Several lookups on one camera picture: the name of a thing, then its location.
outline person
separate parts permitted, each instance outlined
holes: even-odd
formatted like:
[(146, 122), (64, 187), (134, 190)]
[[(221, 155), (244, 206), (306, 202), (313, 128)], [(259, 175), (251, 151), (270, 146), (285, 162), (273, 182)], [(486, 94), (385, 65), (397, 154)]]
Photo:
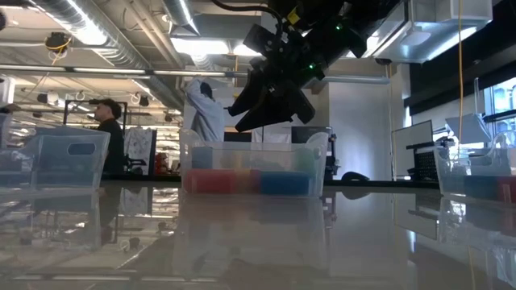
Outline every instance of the person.
[(0, 148), (6, 147), (8, 140), (9, 130), (3, 130), (3, 128), (9, 128), (10, 114), (18, 110), (20, 110), (19, 106), (0, 101), (0, 114), (3, 114), (0, 116)]
[(120, 116), (122, 116), (122, 107), (112, 99), (101, 100), (95, 110), (95, 120), (100, 122), (97, 130), (110, 133), (110, 143), (104, 162), (104, 172), (109, 174), (123, 173), (123, 132), (116, 121)]
[(207, 142), (224, 141), (224, 109), (213, 98), (213, 91), (201, 78), (194, 78), (186, 88), (186, 98), (197, 111), (192, 130)]

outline black shirt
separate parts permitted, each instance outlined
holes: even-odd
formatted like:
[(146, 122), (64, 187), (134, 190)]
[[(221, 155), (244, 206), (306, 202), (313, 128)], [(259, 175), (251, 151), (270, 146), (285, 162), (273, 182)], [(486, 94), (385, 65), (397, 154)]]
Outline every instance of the black shirt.
[(97, 130), (111, 134), (104, 172), (122, 174), (125, 157), (123, 154), (123, 133), (119, 123), (112, 118), (102, 122)]

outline plastic storage container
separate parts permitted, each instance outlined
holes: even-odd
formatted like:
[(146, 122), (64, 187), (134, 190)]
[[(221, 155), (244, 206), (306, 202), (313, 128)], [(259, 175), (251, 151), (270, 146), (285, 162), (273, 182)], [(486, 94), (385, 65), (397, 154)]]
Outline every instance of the plastic storage container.
[(490, 150), (436, 149), (441, 193), (516, 203), (514, 142), (515, 132), (508, 131), (494, 138)]
[(2, 279), (90, 255), (101, 246), (97, 195), (2, 201), (0, 235)]
[(174, 275), (242, 277), (239, 269), (260, 265), (328, 268), (319, 199), (181, 194), (180, 201)]
[[(0, 196), (87, 194), (102, 176), (110, 135), (66, 126), (9, 128), (2, 122)], [(12, 133), (18, 139), (10, 138)]]
[(470, 263), (485, 275), (472, 275), (477, 289), (516, 288), (514, 248), (516, 247), (516, 209), (513, 205), (478, 198), (451, 197), (441, 202), (439, 242), (461, 247)]
[(209, 143), (182, 130), (181, 179), (188, 193), (320, 196), (328, 134), (306, 144)]

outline glossy white tabletop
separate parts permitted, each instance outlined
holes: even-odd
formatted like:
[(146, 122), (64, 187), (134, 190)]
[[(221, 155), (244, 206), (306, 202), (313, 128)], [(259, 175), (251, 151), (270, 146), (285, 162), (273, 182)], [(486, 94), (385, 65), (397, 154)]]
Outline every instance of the glossy white tabletop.
[(516, 286), (510, 207), (428, 190), (343, 188), (320, 200), (126, 185), (100, 210), (96, 197), (0, 205), (0, 289)]

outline robotic arm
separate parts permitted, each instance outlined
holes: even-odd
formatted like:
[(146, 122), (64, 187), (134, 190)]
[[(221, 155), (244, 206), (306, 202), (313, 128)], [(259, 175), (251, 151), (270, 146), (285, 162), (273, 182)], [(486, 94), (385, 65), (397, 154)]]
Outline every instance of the robotic arm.
[(236, 130), (292, 122), (294, 114), (309, 122), (315, 110), (301, 88), (314, 78), (322, 80), (344, 53), (362, 57), (367, 38), (401, 1), (269, 0), (268, 7), (233, 7), (212, 0), (226, 10), (261, 10), (278, 21), (276, 34), (254, 25), (243, 42), (264, 59), (251, 60), (248, 83), (229, 108), (231, 116), (247, 111)]

